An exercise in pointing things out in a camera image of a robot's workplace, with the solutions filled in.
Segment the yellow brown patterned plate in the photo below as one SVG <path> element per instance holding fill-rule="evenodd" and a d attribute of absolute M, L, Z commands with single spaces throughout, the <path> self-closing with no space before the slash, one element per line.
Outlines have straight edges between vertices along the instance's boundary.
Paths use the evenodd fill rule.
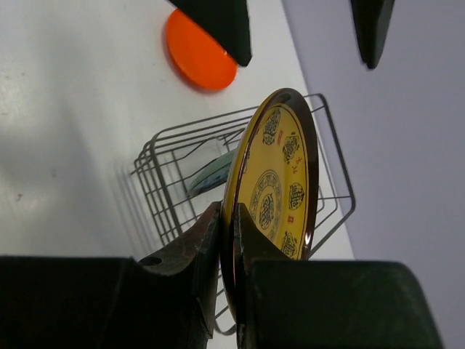
<path fill-rule="evenodd" d="M 255 111 L 233 156 L 222 202 L 220 262 L 234 320 L 240 302 L 234 217 L 244 204 L 258 231 L 287 258 L 309 257 L 318 205 L 319 155 L 312 113 L 292 88 L 273 92 Z"/>

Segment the light green glass plate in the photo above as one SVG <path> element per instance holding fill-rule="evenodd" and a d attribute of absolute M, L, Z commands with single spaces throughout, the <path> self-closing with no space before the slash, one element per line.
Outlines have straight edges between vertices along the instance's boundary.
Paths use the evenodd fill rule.
<path fill-rule="evenodd" d="M 189 184 L 187 196 L 193 198 L 225 183 L 236 152 L 231 150 L 205 165 Z"/>

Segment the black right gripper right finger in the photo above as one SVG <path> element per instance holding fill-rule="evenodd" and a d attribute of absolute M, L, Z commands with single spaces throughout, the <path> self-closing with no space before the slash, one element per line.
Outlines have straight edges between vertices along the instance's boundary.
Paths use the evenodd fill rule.
<path fill-rule="evenodd" d="M 418 279 L 399 262 L 292 260 L 234 218 L 239 348 L 441 348 Z"/>

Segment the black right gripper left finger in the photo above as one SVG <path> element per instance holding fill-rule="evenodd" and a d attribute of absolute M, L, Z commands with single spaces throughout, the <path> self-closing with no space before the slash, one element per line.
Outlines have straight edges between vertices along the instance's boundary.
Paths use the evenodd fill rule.
<path fill-rule="evenodd" d="M 162 249 L 132 258 L 1 259 L 3 348 L 205 348 L 214 333 L 214 202 Z"/>

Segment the orange plastic plate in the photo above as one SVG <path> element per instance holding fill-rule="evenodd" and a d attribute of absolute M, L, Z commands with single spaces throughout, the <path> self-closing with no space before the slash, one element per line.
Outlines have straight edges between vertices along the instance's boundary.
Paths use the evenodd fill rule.
<path fill-rule="evenodd" d="M 220 91 L 235 80 L 238 65 L 234 59 L 179 9 L 166 21 L 165 40 L 174 66 L 194 86 Z"/>

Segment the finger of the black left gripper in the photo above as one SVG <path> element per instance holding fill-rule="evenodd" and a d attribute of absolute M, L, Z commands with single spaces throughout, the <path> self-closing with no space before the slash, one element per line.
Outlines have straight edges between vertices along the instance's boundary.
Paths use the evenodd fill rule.
<path fill-rule="evenodd" d="M 395 0 L 351 0 L 352 18 L 362 62 L 375 69 L 384 51 Z"/>
<path fill-rule="evenodd" d="M 212 36 L 241 67 L 252 58 L 246 0 L 170 0 Z"/>

